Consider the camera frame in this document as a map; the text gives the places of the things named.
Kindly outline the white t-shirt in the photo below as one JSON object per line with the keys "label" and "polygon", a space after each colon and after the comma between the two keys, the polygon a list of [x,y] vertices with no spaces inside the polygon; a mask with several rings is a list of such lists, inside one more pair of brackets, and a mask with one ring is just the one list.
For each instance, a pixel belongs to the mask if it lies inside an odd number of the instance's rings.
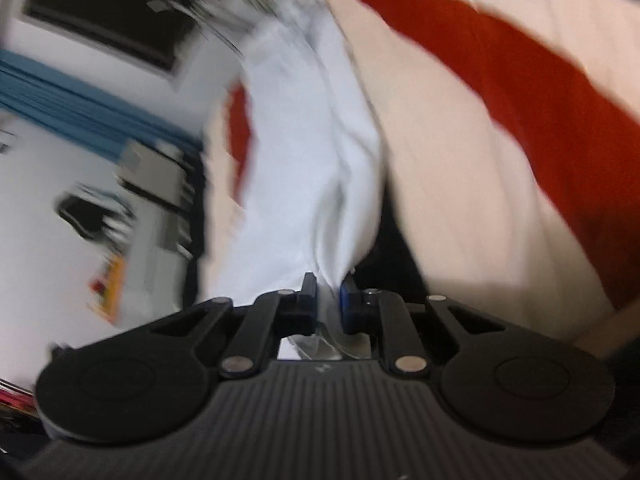
{"label": "white t-shirt", "polygon": [[206,139],[203,298],[250,304],[319,286],[319,327],[285,349],[307,359],[370,356],[341,326],[338,296],[367,255],[384,188],[378,124],[326,0],[271,0],[242,47],[240,81]]}

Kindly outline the vanity mirror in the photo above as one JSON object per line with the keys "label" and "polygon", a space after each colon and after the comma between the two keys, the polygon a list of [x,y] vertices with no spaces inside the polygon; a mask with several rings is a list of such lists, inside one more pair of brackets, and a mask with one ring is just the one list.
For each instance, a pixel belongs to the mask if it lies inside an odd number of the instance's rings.
{"label": "vanity mirror", "polygon": [[56,214],[84,240],[126,245],[136,223],[128,200],[115,192],[78,184],[55,202]]}

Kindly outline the striped fleece blanket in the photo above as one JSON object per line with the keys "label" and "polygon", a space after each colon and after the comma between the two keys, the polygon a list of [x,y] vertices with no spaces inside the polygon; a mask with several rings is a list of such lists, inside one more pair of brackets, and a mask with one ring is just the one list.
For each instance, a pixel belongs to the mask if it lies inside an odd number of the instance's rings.
{"label": "striped fleece blanket", "polygon": [[639,0],[326,0],[435,295],[597,358],[639,335]]}

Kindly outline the left blue curtain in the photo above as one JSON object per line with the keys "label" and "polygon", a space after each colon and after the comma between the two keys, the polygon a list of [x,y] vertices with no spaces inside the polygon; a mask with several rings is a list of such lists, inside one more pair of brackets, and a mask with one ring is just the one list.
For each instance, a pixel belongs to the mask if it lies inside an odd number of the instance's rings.
{"label": "left blue curtain", "polygon": [[202,141],[111,93],[26,56],[1,52],[1,108],[116,162],[130,140],[197,153]]}

